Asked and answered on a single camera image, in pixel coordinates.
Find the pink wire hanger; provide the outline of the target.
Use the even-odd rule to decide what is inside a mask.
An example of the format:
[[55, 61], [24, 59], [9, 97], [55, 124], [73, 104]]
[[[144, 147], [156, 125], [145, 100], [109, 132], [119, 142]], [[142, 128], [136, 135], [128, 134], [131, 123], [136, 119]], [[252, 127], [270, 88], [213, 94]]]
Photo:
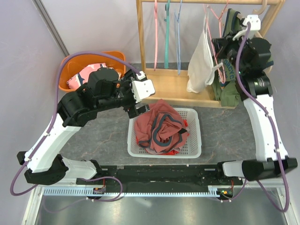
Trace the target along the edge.
[[[204, 12], [206, 14], [206, 16], [209, 15], [209, 10], [211, 11], [211, 13], [216, 17], [217, 21], [218, 21], [218, 32], [219, 32], [219, 37], [221, 38], [222, 37], [222, 32], [221, 32], [221, 27], [222, 27], [222, 17], [223, 17], [223, 14], [224, 12], [226, 11], [227, 9], [227, 6], [229, 4], [229, 1], [227, 0], [226, 1], [226, 4], [221, 12], [220, 15], [217, 15], [214, 10], [209, 6], [209, 5], [204, 5], [203, 6], [203, 9], [204, 9]], [[212, 47], [212, 50], [213, 50], [213, 58], [215, 60], [215, 63], [216, 63], [216, 66], [218, 65], [218, 60], [217, 60], [217, 56], [216, 56], [216, 49], [215, 47], [213, 46], [213, 43], [212, 43], [212, 37], [211, 37], [211, 33], [210, 33], [210, 28], [208, 27], [208, 33], [209, 33], [209, 38], [210, 38], [210, 42], [211, 42], [211, 47]], [[218, 67], [217, 68], [217, 72], [218, 72], [218, 77], [219, 77], [219, 82], [221, 82], [222, 84], [225, 84], [226, 82], [226, 76], [225, 76], [225, 72], [224, 72], [224, 66], [221, 65], [221, 67]]]

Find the dusty rose tank top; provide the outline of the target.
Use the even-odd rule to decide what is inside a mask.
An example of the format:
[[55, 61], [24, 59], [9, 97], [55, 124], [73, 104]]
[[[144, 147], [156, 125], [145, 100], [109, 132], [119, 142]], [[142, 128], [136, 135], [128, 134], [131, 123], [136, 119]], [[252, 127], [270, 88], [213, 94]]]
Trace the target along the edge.
[[187, 123], [163, 99], [134, 122], [136, 144], [152, 155], [176, 155], [189, 136]]

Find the white tank top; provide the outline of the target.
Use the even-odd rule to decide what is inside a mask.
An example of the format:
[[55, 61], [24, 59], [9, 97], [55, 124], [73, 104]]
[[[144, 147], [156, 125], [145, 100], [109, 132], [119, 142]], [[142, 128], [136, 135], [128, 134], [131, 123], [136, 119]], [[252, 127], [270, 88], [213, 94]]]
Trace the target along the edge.
[[207, 14], [204, 15], [203, 28], [198, 44], [194, 50], [188, 65], [187, 92], [200, 93], [207, 86], [211, 85], [215, 78], [215, 72], [223, 65], [214, 65], [208, 38]]

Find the beige wooden hanger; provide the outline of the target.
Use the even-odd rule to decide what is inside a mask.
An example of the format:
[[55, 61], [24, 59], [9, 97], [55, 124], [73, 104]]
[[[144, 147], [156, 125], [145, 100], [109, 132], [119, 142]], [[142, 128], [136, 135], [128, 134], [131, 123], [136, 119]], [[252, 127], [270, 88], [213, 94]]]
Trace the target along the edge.
[[[261, 6], [258, 10], [254, 9], [254, 10], [252, 11], [251, 14], [252, 14], [252, 15], [261, 15], [261, 14], [265, 11], [265, 9], [266, 9], [266, 7], [267, 7], [267, 3], [268, 3], [267, 0], [262, 0], [262, 6]], [[244, 16], [243, 16], [241, 13], [238, 13], [238, 14], [237, 14], [237, 17], [238, 17], [240, 20], [242, 20], [242, 19], [244, 18]], [[258, 31], [255, 33], [255, 37], [262, 38], [260, 32], [258, 32]], [[264, 72], [268, 75], [268, 74], [271, 72], [272, 67], [273, 67], [273, 66], [267, 67], [266, 69], [264, 69]]]

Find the green tank top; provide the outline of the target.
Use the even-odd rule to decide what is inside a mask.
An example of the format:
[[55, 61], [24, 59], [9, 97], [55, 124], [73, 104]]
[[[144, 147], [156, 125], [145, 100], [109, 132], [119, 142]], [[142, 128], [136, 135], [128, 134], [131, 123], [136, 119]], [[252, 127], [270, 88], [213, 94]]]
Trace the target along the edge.
[[[236, 10], [228, 9], [222, 38], [233, 37], [245, 27], [242, 25], [243, 20], [237, 17], [238, 13]], [[218, 62], [223, 63], [226, 82], [222, 84], [217, 81], [218, 73], [215, 73], [212, 88], [215, 99], [220, 101], [223, 107], [236, 107], [240, 101], [247, 99], [236, 80], [236, 75], [240, 76], [244, 88], [254, 98], [258, 95], [271, 96], [273, 94], [270, 80], [264, 72], [264, 69], [274, 64], [270, 47], [271, 43], [264, 38], [247, 38], [242, 49], [238, 70], [228, 60], [217, 59]]]

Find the blue wire hanger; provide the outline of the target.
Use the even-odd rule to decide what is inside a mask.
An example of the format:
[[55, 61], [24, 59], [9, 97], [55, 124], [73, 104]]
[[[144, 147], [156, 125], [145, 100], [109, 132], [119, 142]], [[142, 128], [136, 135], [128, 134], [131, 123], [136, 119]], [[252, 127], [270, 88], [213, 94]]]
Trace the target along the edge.
[[180, 1], [180, 6], [178, 12], [174, 12], [174, 34], [176, 41], [176, 59], [177, 59], [177, 74], [180, 75], [181, 72], [181, 49], [180, 49], [180, 13], [182, 8], [182, 0]]

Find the red tank top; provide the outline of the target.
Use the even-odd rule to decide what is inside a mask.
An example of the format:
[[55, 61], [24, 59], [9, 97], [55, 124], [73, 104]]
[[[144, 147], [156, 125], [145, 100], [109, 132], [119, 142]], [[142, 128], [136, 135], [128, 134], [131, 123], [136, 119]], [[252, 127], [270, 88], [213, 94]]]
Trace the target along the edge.
[[169, 117], [157, 118], [152, 122], [145, 119], [136, 120], [134, 132], [137, 145], [153, 155], [179, 153], [189, 136], [185, 120], [173, 120]]

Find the teal plastic hanger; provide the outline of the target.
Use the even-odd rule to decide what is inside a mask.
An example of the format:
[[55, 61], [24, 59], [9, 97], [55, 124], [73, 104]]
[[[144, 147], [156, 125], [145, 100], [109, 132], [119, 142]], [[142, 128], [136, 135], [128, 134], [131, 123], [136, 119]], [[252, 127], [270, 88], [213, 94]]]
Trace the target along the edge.
[[169, 68], [169, 26], [170, 26], [170, 0], [165, 4], [165, 57], [164, 57], [164, 69]]

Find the pink plastic hanger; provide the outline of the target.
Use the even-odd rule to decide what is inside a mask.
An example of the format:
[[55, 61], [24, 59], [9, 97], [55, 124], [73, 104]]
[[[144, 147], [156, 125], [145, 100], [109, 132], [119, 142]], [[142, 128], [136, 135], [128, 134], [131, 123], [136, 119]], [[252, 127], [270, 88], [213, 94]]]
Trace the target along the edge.
[[154, 71], [156, 71], [157, 62], [158, 62], [158, 1], [157, 0], [154, 0], [154, 23], [155, 23]]

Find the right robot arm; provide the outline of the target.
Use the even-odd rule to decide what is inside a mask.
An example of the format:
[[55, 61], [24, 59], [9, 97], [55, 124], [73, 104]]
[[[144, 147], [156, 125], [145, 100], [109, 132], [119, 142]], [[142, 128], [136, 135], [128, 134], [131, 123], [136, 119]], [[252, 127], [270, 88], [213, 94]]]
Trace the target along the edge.
[[254, 137], [256, 158], [243, 161], [220, 162], [215, 180], [226, 184], [232, 177], [248, 181], [277, 178], [298, 166], [297, 159], [289, 157], [278, 134], [273, 107], [273, 90], [264, 69], [271, 57], [271, 44], [254, 37], [243, 41], [231, 35], [212, 40], [217, 59], [238, 64], [236, 88], [249, 114]]

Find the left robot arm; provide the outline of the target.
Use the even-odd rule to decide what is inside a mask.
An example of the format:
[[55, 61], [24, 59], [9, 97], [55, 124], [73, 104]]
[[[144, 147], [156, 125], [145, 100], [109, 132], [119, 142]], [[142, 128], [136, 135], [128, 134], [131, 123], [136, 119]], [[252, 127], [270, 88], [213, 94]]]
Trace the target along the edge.
[[21, 164], [28, 160], [24, 173], [26, 181], [35, 185], [53, 185], [66, 179], [83, 179], [99, 184], [103, 173], [96, 160], [70, 160], [63, 157], [60, 150], [99, 112], [122, 107], [132, 119], [149, 111], [148, 106], [137, 108], [136, 105], [154, 94], [153, 82], [144, 73], [137, 75], [129, 70], [119, 78], [114, 69], [107, 67], [91, 72], [86, 83], [60, 100], [51, 131], [43, 135], [44, 141], [36, 145], [37, 151], [17, 154]]

